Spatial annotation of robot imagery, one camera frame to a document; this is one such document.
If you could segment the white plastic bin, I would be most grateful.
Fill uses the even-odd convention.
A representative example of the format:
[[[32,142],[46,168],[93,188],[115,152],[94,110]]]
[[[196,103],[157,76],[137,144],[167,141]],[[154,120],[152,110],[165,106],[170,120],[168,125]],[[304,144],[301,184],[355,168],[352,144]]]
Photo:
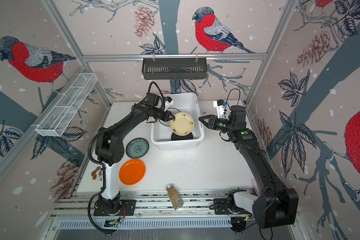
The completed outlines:
[[[181,93],[174,95],[166,95],[174,100],[168,110],[174,115],[180,112],[189,114],[195,121],[192,130],[193,139],[183,141],[172,141],[171,135],[173,131],[168,123],[157,121],[151,127],[151,141],[161,151],[192,149],[199,146],[204,139],[205,133],[202,124],[199,122],[201,116],[200,106],[197,96],[194,93]]]

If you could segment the black plate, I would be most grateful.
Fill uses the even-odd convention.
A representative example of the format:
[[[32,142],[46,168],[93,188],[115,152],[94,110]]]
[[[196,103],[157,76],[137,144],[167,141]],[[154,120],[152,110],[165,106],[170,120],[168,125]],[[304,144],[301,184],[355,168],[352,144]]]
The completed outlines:
[[[193,137],[193,134],[192,133],[189,133],[185,136],[179,136],[175,133],[172,133],[171,135],[171,140],[172,141],[183,141],[183,140],[192,140],[194,137]]]

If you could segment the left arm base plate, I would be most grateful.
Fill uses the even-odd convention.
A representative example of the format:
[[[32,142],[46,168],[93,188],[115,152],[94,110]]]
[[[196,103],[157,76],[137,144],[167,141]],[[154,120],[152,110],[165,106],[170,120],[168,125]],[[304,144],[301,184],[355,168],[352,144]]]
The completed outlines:
[[[107,200],[101,198],[95,203],[94,216],[133,216],[136,207],[136,200]]]

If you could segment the orange plate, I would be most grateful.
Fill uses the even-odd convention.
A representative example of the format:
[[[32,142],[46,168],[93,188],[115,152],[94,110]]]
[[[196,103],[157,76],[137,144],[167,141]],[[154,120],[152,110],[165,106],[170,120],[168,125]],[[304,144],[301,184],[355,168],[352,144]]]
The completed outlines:
[[[139,159],[131,159],[126,161],[120,168],[119,179],[124,185],[137,184],[144,177],[146,166]]]

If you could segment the beige plate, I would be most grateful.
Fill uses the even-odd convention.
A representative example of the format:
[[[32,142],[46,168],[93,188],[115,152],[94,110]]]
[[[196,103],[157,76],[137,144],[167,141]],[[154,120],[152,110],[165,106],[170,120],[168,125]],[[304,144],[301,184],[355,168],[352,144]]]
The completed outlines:
[[[175,118],[171,120],[170,127],[174,134],[178,136],[186,136],[192,132],[195,126],[195,121],[187,113],[177,113]]]

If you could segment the black hanging wall basket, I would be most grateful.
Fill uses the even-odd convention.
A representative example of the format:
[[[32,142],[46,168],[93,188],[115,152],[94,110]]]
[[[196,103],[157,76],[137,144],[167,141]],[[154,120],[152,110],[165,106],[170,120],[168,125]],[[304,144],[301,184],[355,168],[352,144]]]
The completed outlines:
[[[206,58],[144,59],[145,80],[201,80],[207,77]]]

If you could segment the small circuit board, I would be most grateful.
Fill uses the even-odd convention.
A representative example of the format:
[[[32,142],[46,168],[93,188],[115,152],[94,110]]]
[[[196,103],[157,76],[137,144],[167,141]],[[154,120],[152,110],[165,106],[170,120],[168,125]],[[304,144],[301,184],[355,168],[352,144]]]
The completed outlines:
[[[105,220],[104,227],[105,228],[118,228],[123,221],[121,219],[110,219]]]

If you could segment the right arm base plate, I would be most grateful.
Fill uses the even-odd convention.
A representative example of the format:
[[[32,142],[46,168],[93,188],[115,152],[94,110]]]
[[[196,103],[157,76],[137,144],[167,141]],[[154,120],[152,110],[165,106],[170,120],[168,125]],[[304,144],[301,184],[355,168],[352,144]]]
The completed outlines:
[[[237,207],[233,200],[229,200],[228,198],[213,199],[213,204],[211,204],[209,208],[213,210],[216,215],[252,215],[251,212]]]

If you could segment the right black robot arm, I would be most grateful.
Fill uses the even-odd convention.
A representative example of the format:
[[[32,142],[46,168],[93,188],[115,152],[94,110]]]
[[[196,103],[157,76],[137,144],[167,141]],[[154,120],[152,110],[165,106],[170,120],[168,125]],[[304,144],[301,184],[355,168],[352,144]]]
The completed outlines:
[[[294,224],[299,196],[285,186],[267,161],[254,132],[247,128],[245,107],[232,106],[228,119],[207,115],[199,117],[199,121],[210,130],[228,135],[228,142],[244,157],[259,188],[259,196],[230,191],[228,209],[234,214],[242,210],[251,213],[261,229]]]

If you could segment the brown white dog coaster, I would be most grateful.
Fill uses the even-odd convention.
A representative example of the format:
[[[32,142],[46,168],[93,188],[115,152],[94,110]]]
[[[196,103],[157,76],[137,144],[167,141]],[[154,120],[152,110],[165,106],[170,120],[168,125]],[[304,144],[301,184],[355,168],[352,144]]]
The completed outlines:
[[[102,168],[101,167],[96,167],[91,172],[91,177],[92,177],[92,179],[94,181],[102,181],[102,179],[103,179]]]

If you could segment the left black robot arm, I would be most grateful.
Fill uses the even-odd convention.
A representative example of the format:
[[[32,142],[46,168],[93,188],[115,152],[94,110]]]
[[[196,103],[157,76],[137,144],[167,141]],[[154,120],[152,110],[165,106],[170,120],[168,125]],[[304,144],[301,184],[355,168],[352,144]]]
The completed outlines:
[[[119,166],[124,157],[124,138],[140,123],[149,118],[172,120],[174,115],[165,110],[165,97],[157,83],[151,82],[146,96],[131,107],[131,112],[119,122],[108,128],[100,128],[88,146],[88,158],[102,170],[101,190],[94,194],[88,203],[87,211],[91,224],[105,235],[112,235],[115,230],[106,230],[98,226],[91,215],[91,204],[98,197],[96,205],[116,214],[121,209],[119,186],[111,187],[112,171]]]

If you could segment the teal patterned plate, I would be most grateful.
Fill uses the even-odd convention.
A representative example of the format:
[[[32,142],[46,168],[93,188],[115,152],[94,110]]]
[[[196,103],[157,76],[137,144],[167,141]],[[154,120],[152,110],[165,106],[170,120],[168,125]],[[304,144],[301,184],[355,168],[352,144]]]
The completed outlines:
[[[144,138],[131,140],[126,147],[126,154],[131,159],[140,159],[149,151],[149,142]]]

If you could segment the pink flat case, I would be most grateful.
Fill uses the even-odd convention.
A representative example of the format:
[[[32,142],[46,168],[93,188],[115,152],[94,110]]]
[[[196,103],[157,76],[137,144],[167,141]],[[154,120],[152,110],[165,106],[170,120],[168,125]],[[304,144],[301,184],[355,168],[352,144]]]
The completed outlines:
[[[256,195],[260,196],[259,186],[258,186],[257,181],[255,179],[252,179],[252,187],[253,187]]]

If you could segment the glass spice jar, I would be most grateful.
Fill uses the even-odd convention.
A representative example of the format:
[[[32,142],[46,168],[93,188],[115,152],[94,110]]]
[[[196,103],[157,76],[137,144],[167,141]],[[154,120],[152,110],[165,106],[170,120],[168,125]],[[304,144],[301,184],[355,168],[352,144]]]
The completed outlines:
[[[172,203],[174,210],[177,211],[178,209],[182,208],[184,205],[184,201],[181,198],[176,187],[170,184],[166,187],[166,190],[168,192],[168,197],[170,199],[170,202]]]

